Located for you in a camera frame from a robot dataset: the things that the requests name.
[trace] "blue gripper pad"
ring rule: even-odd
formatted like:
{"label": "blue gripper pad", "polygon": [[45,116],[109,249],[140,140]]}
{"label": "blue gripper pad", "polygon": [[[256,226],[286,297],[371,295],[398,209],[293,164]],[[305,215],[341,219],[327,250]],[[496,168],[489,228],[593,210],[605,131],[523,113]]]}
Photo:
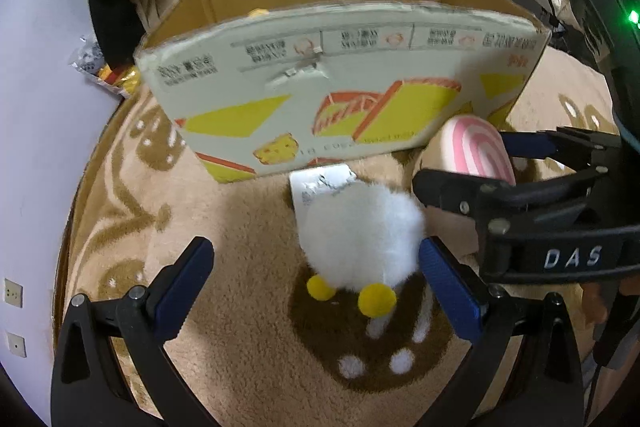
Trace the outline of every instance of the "blue gripper pad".
{"label": "blue gripper pad", "polygon": [[194,237],[178,260],[160,270],[149,285],[146,313],[154,336],[165,343],[178,336],[193,303],[213,269],[213,245]]}
{"label": "blue gripper pad", "polygon": [[541,132],[501,132],[500,136],[509,156],[543,160],[558,151],[556,144]]}
{"label": "blue gripper pad", "polygon": [[456,335],[475,344],[482,335],[482,310],[462,277],[452,267],[452,263],[458,264],[458,261],[427,238],[420,244],[418,263]]}

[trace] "pink striped object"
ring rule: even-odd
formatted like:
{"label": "pink striped object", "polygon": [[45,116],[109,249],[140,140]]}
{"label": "pink striped object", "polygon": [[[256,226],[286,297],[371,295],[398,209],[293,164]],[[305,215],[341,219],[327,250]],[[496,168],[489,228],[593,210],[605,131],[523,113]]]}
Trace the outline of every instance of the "pink striped object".
{"label": "pink striped object", "polygon": [[515,184],[513,169],[495,127],[472,114],[447,120],[420,156],[423,168],[439,169]]}

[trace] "pink and white lollipop toy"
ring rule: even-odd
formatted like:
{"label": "pink and white lollipop toy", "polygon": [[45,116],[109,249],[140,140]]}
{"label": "pink and white lollipop toy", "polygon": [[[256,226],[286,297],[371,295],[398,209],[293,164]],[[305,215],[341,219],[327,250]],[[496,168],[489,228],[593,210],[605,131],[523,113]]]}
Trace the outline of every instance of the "pink and white lollipop toy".
{"label": "pink and white lollipop toy", "polygon": [[[472,114],[454,116],[440,128],[416,161],[415,171],[426,168],[495,178],[515,185],[500,133]],[[425,212],[428,233],[440,237],[456,258],[478,251],[473,219],[432,206]]]}

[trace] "beige carpet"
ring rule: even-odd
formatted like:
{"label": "beige carpet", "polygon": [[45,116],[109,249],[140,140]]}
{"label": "beige carpet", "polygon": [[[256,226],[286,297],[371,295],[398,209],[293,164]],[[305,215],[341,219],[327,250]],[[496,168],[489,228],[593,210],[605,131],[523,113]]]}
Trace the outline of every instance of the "beige carpet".
{"label": "beige carpet", "polygon": [[[548,49],[510,117],[518,130],[575,125],[612,131],[604,79]],[[364,178],[408,187],[411,153],[351,162]],[[520,179],[562,173],[561,166],[516,161]],[[430,222],[473,264],[473,235],[450,221]],[[413,426],[468,349],[419,276],[407,281],[388,321],[370,321],[356,296],[313,301],[298,245],[286,175],[218,185],[185,147],[142,87],[118,110],[79,190],[65,302],[122,296],[172,263],[194,235],[216,249],[214,272],[184,328],[166,350],[225,427]],[[510,288],[542,297],[549,288]],[[582,353],[591,345],[581,290],[561,289]],[[136,399],[154,411],[122,341],[114,342]],[[500,393],[517,339],[486,397]]]}

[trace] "white pom-pom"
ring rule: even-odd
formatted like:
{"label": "white pom-pom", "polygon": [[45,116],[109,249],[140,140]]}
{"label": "white pom-pom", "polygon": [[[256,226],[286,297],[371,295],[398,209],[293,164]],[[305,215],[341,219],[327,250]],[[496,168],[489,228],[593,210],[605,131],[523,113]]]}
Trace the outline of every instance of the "white pom-pom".
{"label": "white pom-pom", "polygon": [[300,238],[311,268],[333,288],[393,288],[417,270],[424,214],[405,192],[356,182],[318,196]]}

